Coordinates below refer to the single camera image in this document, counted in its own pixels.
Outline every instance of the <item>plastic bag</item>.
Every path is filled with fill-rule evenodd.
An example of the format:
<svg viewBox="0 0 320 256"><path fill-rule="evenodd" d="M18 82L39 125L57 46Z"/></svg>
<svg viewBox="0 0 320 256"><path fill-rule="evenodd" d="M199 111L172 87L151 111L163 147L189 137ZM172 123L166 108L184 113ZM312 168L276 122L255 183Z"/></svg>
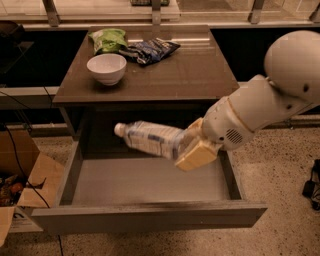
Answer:
<svg viewBox="0 0 320 256"><path fill-rule="evenodd" d="M107 28L89 33L94 42L94 55L102 53L118 53L121 47L127 47L124 39L126 32L122 29Z"/></svg>
<svg viewBox="0 0 320 256"><path fill-rule="evenodd" d="M155 38L149 41L131 44L126 49L120 49L119 53L132 58L142 65L156 63L169 56L180 47L180 44Z"/></svg>

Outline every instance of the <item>green bag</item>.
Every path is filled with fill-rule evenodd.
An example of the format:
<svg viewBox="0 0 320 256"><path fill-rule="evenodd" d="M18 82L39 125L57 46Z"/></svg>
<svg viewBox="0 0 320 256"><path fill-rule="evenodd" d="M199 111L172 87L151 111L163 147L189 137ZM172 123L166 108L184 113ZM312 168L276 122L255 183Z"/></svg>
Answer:
<svg viewBox="0 0 320 256"><path fill-rule="evenodd" d="M122 46L127 47L124 39L126 32L122 29L107 28L89 33L94 42L94 55L102 53L118 53Z"/></svg>

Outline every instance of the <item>wire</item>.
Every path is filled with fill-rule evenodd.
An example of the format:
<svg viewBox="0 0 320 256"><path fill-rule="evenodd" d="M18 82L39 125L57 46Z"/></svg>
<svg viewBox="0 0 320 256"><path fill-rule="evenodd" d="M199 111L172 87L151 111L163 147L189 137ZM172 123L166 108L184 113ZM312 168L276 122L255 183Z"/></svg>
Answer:
<svg viewBox="0 0 320 256"><path fill-rule="evenodd" d="M46 204L47 208L50 209L50 206L49 206L48 202L40 195L40 193L35 189L35 187L28 180L28 176L26 175L26 173L24 172L24 170L23 170L23 168L21 166L21 163L20 163L20 160L19 160L19 156L18 156L18 152L17 152L16 143L15 143L15 141L13 139L11 131L8 129L8 127L6 126L5 123L3 123L3 127L6 129L6 131L9 134L9 137L10 137L10 140L12 142L13 149L14 149L14 155L15 155L17 164L19 166L20 172L24 176L24 178L25 178L26 182L29 184L29 186L33 189L33 191L42 199L42 201ZM64 254L63 254L63 247L62 247L62 242L61 242L61 236L60 235L58 235L58 241L59 241L59 247L60 247L60 254L61 254L61 256L63 256Z"/></svg>

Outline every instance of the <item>bowl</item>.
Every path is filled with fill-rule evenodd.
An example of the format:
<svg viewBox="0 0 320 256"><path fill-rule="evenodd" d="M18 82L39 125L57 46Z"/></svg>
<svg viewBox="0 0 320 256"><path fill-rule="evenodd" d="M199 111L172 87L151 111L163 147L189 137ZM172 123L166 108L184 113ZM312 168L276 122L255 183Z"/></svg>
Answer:
<svg viewBox="0 0 320 256"><path fill-rule="evenodd" d="M97 55L87 63L92 77L107 86L115 85L120 81L126 71L126 66L126 59L115 53Z"/></svg>

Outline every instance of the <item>speckled floor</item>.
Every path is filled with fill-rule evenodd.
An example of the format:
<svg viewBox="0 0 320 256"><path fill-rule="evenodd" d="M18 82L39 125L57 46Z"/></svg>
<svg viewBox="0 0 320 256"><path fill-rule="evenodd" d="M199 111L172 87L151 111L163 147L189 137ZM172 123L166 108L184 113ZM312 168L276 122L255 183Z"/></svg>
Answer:
<svg viewBox="0 0 320 256"><path fill-rule="evenodd" d="M40 150L65 163L70 137L35 138ZM320 129L266 129L234 151L249 200L268 210L244 229L62 236L64 255L319 255L320 212L301 195L320 158ZM60 255L56 236L9 234L0 255Z"/></svg>

